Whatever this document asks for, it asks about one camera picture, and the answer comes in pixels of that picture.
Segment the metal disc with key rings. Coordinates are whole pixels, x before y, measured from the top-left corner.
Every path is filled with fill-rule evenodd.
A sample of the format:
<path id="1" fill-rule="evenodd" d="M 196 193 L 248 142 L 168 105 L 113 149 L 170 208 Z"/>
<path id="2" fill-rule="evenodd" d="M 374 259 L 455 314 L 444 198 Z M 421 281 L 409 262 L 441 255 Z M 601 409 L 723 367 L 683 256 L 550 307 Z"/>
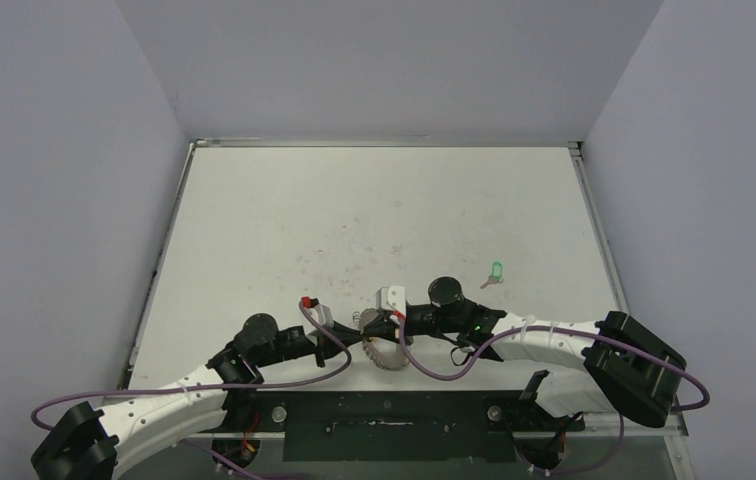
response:
<path id="1" fill-rule="evenodd" d="M 373 308 L 352 314 L 352 322 L 361 333 L 364 333 L 367 325 L 375 320 L 381 321 L 382 315 L 378 310 Z M 395 341 L 378 337 L 367 337 L 361 343 L 361 346 L 365 356 L 379 369 L 400 371 L 409 365 L 409 359 Z"/>

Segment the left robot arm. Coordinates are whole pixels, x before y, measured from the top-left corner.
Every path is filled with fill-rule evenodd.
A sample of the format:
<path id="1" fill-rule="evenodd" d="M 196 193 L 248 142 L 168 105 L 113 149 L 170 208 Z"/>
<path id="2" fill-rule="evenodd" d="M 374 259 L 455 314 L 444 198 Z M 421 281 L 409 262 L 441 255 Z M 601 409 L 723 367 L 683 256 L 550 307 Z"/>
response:
<path id="1" fill-rule="evenodd" d="M 31 413 L 47 435 L 30 463 L 41 479 L 117 479 L 142 460 L 182 440 L 222 425 L 244 428 L 253 391 L 266 388 L 264 366 L 312 356 L 347 354 L 361 332 L 319 320 L 304 310 L 305 325 L 279 329 L 269 314 L 249 317 L 243 328 L 205 364 L 159 389 L 110 392 L 114 403 L 95 408 L 94 393 L 49 400 Z"/>

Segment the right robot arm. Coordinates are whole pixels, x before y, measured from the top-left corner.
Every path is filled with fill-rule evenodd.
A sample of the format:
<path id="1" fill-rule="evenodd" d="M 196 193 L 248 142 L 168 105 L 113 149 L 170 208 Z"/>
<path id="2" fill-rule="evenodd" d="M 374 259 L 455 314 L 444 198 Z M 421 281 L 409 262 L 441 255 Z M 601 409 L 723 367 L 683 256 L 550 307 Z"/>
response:
<path id="1" fill-rule="evenodd" d="M 409 353 L 413 339 L 444 339 L 465 353 L 455 381 L 479 360 L 534 362 L 548 373 L 537 390 L 519 402 L 522 421 L 542 429 L 557 417 L 616 412 L 649 428 L 660 428 L 676 411 L 686 370 L 684 357 L 636 318 L 610 311 L 597 321 L 556 322 L 488 308 L 468 299 L 458 280 L 440 277 L 430 301 L 413 305 L 403 287 L 383 287 L 376 306 L 388 327 L 381 337 Z"/>

